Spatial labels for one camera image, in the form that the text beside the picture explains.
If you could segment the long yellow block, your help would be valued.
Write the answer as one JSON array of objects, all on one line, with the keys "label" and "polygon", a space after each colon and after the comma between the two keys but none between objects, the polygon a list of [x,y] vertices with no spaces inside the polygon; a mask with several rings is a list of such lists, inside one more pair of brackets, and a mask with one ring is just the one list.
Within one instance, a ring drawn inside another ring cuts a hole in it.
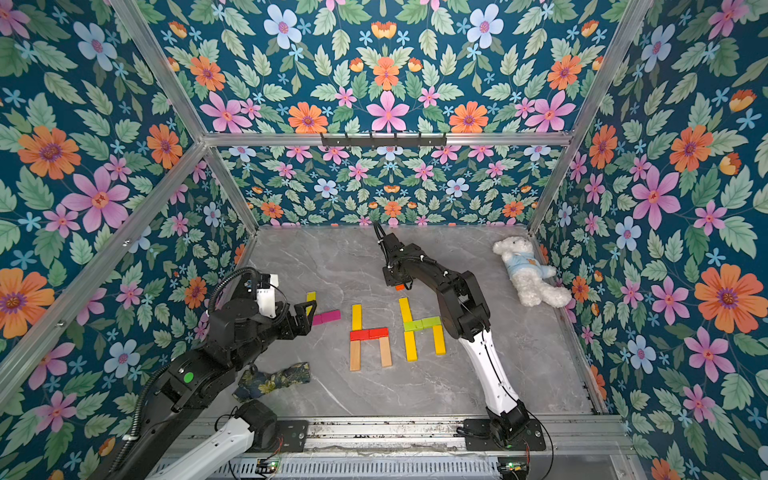
[{"label": "long yellow block", "polygon": [[404,343],[405,343],[405,350],[406,350],[406,359],[408,362],[416,362],[418,360],[418,350],[416,346],[416,340],[415,340],[415,332],[414,331],[405,331],[404,332]]},{"label": "long yellow block", "polygon": [[363,329],[362,305],[355,304],[352,306],[352,330],[361,331],[362,329]]}]

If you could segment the natural wood block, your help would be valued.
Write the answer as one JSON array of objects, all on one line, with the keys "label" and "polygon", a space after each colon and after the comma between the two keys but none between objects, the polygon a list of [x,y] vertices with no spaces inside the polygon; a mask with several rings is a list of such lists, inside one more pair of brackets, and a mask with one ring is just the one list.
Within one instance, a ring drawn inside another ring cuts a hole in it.
[{"label": "natural wood block", "polygon": [[388,336],[384,336],[384,337],[380,337],[378,341],[379,341],[381,366],[383,368],[391,367],[393,365],[393,360],[392,360],[390,339]]},{"label": "natural wood block", "polygon": [[352,372],[359,371],[361,369],[362,360],[362,342],[359,340],[353,340],[350,342],[350,357],[349,357],[349,370]]}]

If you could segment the red block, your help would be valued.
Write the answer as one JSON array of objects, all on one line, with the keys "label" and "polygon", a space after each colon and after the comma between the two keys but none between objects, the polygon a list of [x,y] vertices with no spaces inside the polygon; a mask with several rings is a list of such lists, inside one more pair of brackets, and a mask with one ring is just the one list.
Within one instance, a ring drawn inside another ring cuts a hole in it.
[{"label": "red block", "polygon": [[370,331],[369,330],[354,330],[350,332],[349,338],[352,342],[354,341],[367,341],[370,339]]},{"label": "red block", "polygon": [[387,338],[389,336],[389,329],[386,327],[375,328],[368,330],[368,339],[376,340],[380,338]]}]

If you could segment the small lime green block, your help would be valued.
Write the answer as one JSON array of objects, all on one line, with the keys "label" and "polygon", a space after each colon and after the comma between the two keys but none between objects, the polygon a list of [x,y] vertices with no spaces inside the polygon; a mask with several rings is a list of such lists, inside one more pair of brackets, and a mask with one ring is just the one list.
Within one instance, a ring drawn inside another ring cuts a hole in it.
[{"label": "small lime green block", "polygon": [[422,320],[422,328],[439,327],[442,324],[440,317],[429,317]]}]

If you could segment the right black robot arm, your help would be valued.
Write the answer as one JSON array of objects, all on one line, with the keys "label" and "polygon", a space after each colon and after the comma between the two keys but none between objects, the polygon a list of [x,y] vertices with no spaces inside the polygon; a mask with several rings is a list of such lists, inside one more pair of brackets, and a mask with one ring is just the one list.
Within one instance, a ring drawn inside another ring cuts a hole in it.
[{"label": "right black robot arm", "polygon": [[420,281],[435,293],[444,329],[467,352],[481,383],[490,420],[489,438],[500,448],[511,447],[522,438],[531,417],[495,349],[490,309],[475,275],[441,265],[420,246],[404,244],[387,233],[378,222],[373,228],[384,255],[386,284],[411,289],[414,281]]}]

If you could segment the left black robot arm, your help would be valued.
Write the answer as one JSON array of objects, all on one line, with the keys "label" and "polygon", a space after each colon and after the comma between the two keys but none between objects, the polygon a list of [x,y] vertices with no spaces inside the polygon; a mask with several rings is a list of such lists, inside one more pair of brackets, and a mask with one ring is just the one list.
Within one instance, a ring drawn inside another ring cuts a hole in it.
[{"label": "left black robot arm", "polygon": [[279,302],[277,312],[267,316],[257,290],[269,285],[269,276],[252,267],[236,269],[220,281],[210,296],[205,341],[152,375],[138,396],[129,431],[92,479],[147,478],[239,371],[272,343],[309,334],[317,302]]}]

